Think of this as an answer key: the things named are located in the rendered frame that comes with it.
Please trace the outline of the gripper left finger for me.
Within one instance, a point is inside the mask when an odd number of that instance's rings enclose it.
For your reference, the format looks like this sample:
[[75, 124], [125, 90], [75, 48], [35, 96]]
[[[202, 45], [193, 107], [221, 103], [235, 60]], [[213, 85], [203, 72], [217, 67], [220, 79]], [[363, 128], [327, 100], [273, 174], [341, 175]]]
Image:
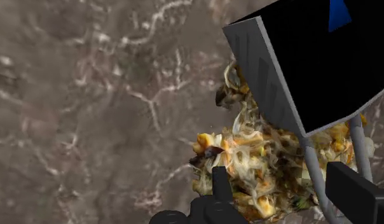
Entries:
[[149, 224], [249, 224], [233, 207], [233, 194], [224, 166], [212, 169], [213, 194], [191, 201], [190, 213], [164, 210], [156, 213]]

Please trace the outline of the black grey panel with legs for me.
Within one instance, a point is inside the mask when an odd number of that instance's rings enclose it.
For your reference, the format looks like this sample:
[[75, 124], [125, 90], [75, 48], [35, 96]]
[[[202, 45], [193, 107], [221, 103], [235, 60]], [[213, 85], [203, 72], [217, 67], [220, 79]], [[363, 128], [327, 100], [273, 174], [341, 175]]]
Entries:
[[277, 0], [223, 28], [264, 119], [297, 135], [330, 224], [310, 137], [348, 122], [356, 169], [373, 183], [360, 114], [384, 94], [384, 0]]

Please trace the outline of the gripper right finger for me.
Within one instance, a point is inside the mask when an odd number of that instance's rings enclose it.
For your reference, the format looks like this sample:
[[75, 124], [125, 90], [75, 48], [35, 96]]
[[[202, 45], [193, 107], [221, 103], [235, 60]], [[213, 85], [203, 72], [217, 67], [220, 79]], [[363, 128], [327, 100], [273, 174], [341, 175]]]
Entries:
[[384, 188], [342, 162], [329, 162], [326, 195], [353, 224], [384, 224]]

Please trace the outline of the yellow white noodle heap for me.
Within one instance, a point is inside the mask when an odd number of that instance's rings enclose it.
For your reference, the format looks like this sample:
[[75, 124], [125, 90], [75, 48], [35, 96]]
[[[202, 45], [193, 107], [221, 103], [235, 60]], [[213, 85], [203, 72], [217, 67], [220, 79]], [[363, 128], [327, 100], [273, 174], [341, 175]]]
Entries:
[[323, 220], [298, 138], [263, 119], [236, 61], [224, 70], [216, 105], [229, 109], [240, 103], [232, 127], [219, 134], [201, 133], [190, 159], [196, 179], [193, 190], [212, 194], [212, 169], [224, 166], [238, 211], [252, 223], [274, 223], [288, 214], [315, 211]]

